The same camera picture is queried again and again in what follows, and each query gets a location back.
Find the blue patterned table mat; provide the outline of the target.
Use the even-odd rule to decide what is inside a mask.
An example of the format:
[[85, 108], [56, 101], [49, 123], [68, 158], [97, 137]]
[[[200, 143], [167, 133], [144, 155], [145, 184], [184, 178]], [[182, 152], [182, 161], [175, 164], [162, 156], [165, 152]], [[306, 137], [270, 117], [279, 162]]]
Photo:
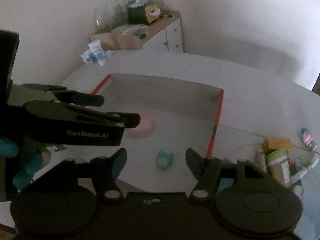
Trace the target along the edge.
[[[247, 159], [257, 163], [262, 142], [216, 142], [213, 154], [220, 159], [236, 163], [238, 159]], [[295, 229], [300, 239], [319, 239], [319, 155], [294, 146], [287, 154], [287, 165], [283, 165], [282, 178], [287, 186], [301, 200], [303, 213]]]

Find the crumpled plastic bag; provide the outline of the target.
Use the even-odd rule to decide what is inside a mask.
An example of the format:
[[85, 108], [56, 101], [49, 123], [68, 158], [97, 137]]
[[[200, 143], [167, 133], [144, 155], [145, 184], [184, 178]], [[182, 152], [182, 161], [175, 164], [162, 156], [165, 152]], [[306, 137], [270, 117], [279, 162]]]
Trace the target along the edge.
[[81, 58], [87, 65], [92, 65], [94, 63], [99, 63], [100, 66], [103, 66], [108, 58], [114, 55], [114, 51], [108, 50], [104, 51], [99, 59], [95, 57], [90, 49], [86, 50], [82, 55]]

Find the red cardboard shoe box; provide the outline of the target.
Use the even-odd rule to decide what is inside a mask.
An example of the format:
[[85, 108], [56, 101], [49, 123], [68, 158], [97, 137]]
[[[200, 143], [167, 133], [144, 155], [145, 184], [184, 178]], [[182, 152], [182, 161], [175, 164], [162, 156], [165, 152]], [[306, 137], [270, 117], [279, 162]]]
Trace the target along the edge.
[[[221, 89], [201, 83], [147, 75], [111, 73], [91, 82], [66, 81], [69, 89], [102, 95], [101, 112], [137, 113], [156, 123], [154, 133], [143, 139], [123, 135], [127, 163], [119, 179], [146, 192], [186, 192], [196, 185], [185, 163], [192, 148], [205, 156], [212, 137]], [[163, 149], [174, 153], [169, 168], [157, 166]]]

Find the white wooden sideboard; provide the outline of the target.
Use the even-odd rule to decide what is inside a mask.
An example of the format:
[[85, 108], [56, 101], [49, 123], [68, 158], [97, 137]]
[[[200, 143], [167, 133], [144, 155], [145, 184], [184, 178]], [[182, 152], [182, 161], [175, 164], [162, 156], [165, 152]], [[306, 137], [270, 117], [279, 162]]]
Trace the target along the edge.
[[142, 49], [147, 51], [183, 53], [181, 13], [165, 11], [162, 15], [172, 14], [175, 18], [157, 19], [149, 25], [149, 33], [142, 39]]

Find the brown cardboard box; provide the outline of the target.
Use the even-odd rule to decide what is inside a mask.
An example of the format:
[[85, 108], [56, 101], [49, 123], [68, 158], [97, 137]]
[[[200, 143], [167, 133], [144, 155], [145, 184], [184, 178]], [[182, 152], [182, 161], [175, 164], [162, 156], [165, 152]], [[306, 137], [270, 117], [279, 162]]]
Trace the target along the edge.
[[92, 42], [99, 40], [103, 50], [142, 50], [142, 43], [138, 37], [132, 35], [116, 35], [101, 33], [90, 35]]

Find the white cosmetic tube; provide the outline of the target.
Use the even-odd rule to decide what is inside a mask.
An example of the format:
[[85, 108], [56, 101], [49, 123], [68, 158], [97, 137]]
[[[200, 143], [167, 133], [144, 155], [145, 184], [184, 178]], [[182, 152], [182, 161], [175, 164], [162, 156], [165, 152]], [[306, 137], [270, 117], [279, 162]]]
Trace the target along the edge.
[[101, 43], [99, 40], [93, 41], [88, 44], [91, 52], [95, 56], [97, 62], [100, 66], [103, 66], [105, 64], [105, 52], [103, 51], [101, 47]]

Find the pink heart-shaped object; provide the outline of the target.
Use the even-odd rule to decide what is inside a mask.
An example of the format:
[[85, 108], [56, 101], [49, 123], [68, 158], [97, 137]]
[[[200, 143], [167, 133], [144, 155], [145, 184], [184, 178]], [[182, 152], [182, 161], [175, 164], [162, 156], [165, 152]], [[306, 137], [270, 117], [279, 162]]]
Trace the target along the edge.
[[128, 128], [128, 136], [132, 139], [143, 139], [151, 136], [156, 128], [156, 123], [150, 117], [141, 117], [140, 123], [135, 128]]

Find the green tissue box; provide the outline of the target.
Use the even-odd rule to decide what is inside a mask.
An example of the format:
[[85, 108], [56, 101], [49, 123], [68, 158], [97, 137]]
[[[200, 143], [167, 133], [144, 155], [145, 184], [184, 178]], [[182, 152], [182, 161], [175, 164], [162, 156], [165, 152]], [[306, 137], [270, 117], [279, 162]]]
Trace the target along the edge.
[[129, 24], [150, 25], [155, 22], [161, 14], [161, 10], [156, 3], [146, 4], [141, 7], [128, 9]]

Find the yellow rectangular box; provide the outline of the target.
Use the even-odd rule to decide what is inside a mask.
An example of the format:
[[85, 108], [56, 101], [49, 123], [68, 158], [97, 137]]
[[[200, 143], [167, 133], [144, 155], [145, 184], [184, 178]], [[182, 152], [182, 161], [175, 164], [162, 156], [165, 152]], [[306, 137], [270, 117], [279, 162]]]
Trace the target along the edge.
[[284, 150], [286, 153], [292, 151], [292, 143], [290, 139], [267, 137], [262, 143], [264, 154], [270, 154], [276, 150]]

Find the pink doll toy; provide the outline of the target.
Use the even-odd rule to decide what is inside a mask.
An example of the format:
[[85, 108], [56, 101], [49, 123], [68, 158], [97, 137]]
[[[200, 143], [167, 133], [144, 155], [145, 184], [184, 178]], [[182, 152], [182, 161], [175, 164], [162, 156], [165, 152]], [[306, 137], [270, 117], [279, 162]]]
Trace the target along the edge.
[[313, 140], [312, 133], [307, 128], [303, 127], [300, 132], [300, 136], [302, 141], [310, 149], [310, 151], [314, 152], [317, 148], [317, 144]]

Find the white green glue stick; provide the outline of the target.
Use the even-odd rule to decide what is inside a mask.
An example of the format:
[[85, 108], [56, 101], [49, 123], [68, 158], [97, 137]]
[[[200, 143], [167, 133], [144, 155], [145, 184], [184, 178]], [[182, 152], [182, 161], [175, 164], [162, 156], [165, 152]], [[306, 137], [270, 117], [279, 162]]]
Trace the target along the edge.
[[318, 164], [318, 162], [319, 154], [314, 153], [312, 159], [291, 177], [290, 183], [295, 184], [297, 181], [301, 180], [311, 169], [313, 169]]

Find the white sunglasses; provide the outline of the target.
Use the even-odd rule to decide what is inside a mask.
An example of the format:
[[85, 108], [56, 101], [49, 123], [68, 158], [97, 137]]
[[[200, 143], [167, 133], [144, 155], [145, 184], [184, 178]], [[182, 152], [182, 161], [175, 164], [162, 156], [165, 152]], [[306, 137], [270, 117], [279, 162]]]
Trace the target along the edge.
[[169, 19], [169, 18], [175, 18], [175, 15], [172, 14], [165, 14], [165, 15], [160, 15], [160, 19]]

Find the teal mouse-shaped toy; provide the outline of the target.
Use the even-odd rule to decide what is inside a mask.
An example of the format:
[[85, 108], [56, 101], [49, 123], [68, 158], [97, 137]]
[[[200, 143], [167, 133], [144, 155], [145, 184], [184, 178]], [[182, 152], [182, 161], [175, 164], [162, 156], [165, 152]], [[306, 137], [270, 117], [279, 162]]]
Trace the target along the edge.
[[169, 168], [173, 163], [174, 153], [171, 150], [163, 149], [157, 155], [157, 166], [162, 169]]

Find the glass vase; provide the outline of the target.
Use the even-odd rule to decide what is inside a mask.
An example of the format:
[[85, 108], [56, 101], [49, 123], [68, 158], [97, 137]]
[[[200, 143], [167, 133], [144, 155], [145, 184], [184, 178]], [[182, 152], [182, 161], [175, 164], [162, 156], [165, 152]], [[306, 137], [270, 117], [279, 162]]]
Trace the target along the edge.
[[94, 24], [97, 33], [109, 33], [126, 24], [126, 13], [121, 5], [102, 5], [94, 10]]

